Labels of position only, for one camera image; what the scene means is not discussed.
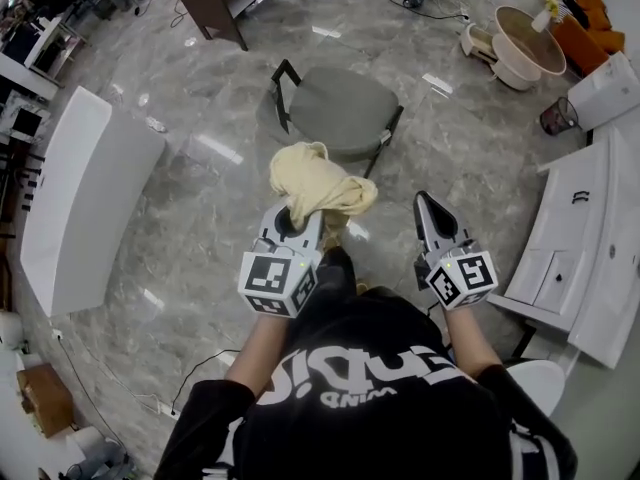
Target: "black t-shirt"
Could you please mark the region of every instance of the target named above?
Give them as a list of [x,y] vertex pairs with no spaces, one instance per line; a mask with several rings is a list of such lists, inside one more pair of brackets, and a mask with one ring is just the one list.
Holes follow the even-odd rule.
[[273,386],[193,388],[156,480],[202,478],[229,423],[231,475],[252,478],[573,478],[568,441],[502,366],[477,381],[404,299],[354,297],[292,321]]

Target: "cable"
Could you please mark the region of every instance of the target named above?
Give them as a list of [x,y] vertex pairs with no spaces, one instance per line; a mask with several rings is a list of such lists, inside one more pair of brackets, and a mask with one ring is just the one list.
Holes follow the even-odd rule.
[[216,357],[218,357],[220,354],[224,353],[224,352],[236,352],[236,353],[240,353],[239,350],[233,350],[230,348],[226,348],[224,350],[221,350],[220,352],[218,352],[215,355],[212,355],[211,357],[207,357],[204,361],[198,363],[197,365],[195,365],[193,367],[193,369],[189,372],[189,374],[184,378],[184,380],[182,381],[182,385],[180,386],[180,389],[178,390],[178,394],[176,395],[176,397],[173,399],[173,402],[171,402],[171,415],[175,416],[176,411],[174,411],[174,407],[176,405],[176,401],[178,400],[178,397],[180,396],[180,393],[182,393],[182,388],[184,388],[184,385],[187,383],[187,381],[189,380],[189,377],[191,377],[193,375],[193,372],[196,371],[196,369],[198,369],[200,366],[202,366],[204,363],[206,363],[207,361],[210,361],[211,359],[214,359]]
[[184,17],[187,14],[189,14],[187,11],[185,11],[185,12],[178,11],[178,4],[179,3],[180,3],[180,0],[176,0],[176,5],[173,6],[173,12],[175,12],[177,14],[177,16],[171,20],[171,23],[169,24],[169,27],[171,27],[171,28],[176,28],[178,25],[180,25],[180,23],[182,22]]
[[[443,2],[447,2],[449,0],[433,0],[433,1],[436,3],[436,5],[438,6],[438,10],[442,14],[447,14],[447,12],[450,12],[450,11],[447,11],[447,10],[443,9],[442,5],[441,5]],[[463,1],[463,0],[451,0],[451,1],[453,1],[454,4],[457,4],[458,12],[461,13],[461,14],[464,14],[465,10],[470,8],[469,4],[467,2],[465,2],[465,1]],[[459,19],[458,21],[460,21],[460,23],[466,23],[466,21],[464,19]]]
[[144,8],[144,11],[140,12],[140,6],[137,6],[135,8],[135,10],[133,11],[133,13],[140,18],[141,16],[144,16],[145,14],[147,14],[147,11],[149,10],[149,6],[151,5],[151,2],[153,2],[153,0],[149,0],[147,2],[147,6]]
[[105,424],[105,426],[111,431],[111,433],[113,434],[113,436],[116,438],[116,440],[118,441],[118,443],[120,443],[120,446],[122,446],[122,449],[124,450],[124,453],[126,455],[129,455],[129,452],[127,451],[127,447],[124,445],[124,443],[122,442],[122,439],[120,439],[120,437],[118,436],[118,434],[115,433],[115,431],[109,426],[109,424],[107,423],[107,421],[104,419],[104,416],[102,416],[102,413],[98,410],[98,407],[96,406],[96,404],[93,403],[93,400],[91,400],[91,397],[89,396],[89,392],[87,391],[87,388],[84,387],[84,384],[82,383],[82,381],[80,380],[80,375],[78,375],[78,372],[76,371],[76,367],[73,366],[73,361],[71,360],[71,356],[69,356],[69,353],[67,352],[67,349],[64,348],[64,345],[62,344],[62,340],[60,339],[60,336],[58,336],[58,343],[60,345],[60,348],[62,349],[62,351],[64,352],[64,355],[67,356],[67,359],[69,360],[69,364],[71,365],[71,369],[73,370],[73,373],[76,376],[76,379],[78,379],[78,382],[80,383],[80,387],[82,388],[82,391],[84,391],[84,394],[87,395],[87,399],[89,400],[89,402],[91,403],[91,405],[93,406],[93,408],[95,409],[96,413],[98,414],[98,416],[100,416],[100,419],[102,420],[102,422]]
[[[91,352],[91,350],[89,350],[89,347],[87,347],[84,342],[80,341],[80,343],[82,343],[82,346],[84,347],[84,349],[89,353],[89,355],[92,357],[92,359],[98,363],[101,364],[102,366],[104,366],[107,370],[109,370],[109,374],[105,373],[105,371],[100,368],[98,366],[98,369],[102,372],[102,374],[107,377],[109,380],[113,380],[116,384],[118,384],[120,387],[122,387],[124,390],[126,390],[133,398],[135,398],[136,402],[138,402],[142,407],[144,407],[145,409],[149,409],[150,411],[152,411],[155,414],[162,414],[159,410],[160,407],[160,400],[158,399],[157,395],[139,395],[137,393],[134,393],[133,391],[131,391],[128,386],[126,384],[124,384],[115,373],[113,373],[113,370],[111,368],[109,368],[108,365],[106,365],[105,363],[103,363],[102,361],[100,361],[100,359],[98,359],[96,356],[93,355],[93,352]],[[153,407],[148,406],[147,404],[142,403],[140,400],[138,400],[138,398],[153,398],[156,401],[156,408],[154,409]]]
[[466,20],[469,19],[469,16],[466,14],[452,14],[450,16],[432,16],[431,14],[425,14],[422,12],[418,12],[415,9],[412,9],[411,7],[407,7],[404,4],[404,0],[402,0],[402,3],[398,3],[394,0],[389,0],[389,2],[391,2],[393,5],[397,5],[398,7],[402,7],[403,9],[406,9],[407,11],[411,11],[413,14],[417,14],[418,16],[422,16],[424,18],[431,18],[432,20],[448,20],[448,19],[454,19],[454,18],[464,18]]

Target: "towel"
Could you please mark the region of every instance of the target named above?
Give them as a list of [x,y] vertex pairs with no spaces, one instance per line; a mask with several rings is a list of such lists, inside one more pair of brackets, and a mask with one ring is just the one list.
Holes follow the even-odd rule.
[[325,210],[327,236],[337,236],[349,217],[369,209],[378,196],[370,180],[349,176],[329,161],[327,148],[321,142],[298,142],[278,151],[271,160],[271,187],[288,196],[287,206],[296,229],[316,210]]

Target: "drawer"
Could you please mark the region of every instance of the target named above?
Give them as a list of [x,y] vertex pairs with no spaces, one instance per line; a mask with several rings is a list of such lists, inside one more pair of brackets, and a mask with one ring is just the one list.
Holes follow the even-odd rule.
[[555,252],[534,306],[560,314],[573,279],[577,258],[571,252]]
[[526,250],[504,296],[525,304],[533,304],[552,259],[553,251]]
[[529,237],[528,247],[547,251],[580,250],[593,203],[581,201],[558,207],[541,207]]
[[545,188],[543,206],[571,206],[573,201],[592,200],[607,185],[607,151],[594,144],[557,161]]

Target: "power strip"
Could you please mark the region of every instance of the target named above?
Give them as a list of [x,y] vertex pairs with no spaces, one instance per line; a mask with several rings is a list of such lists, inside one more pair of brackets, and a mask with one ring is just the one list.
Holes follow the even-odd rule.
[[180,417],[180,411],[174,409],[173,412],[175,414],[171,414],[171,406],[160,401],[158,401],[158,412],[164,414],[165,416],[169,416],[169,418],[176,421],[178,421],[178,418]]

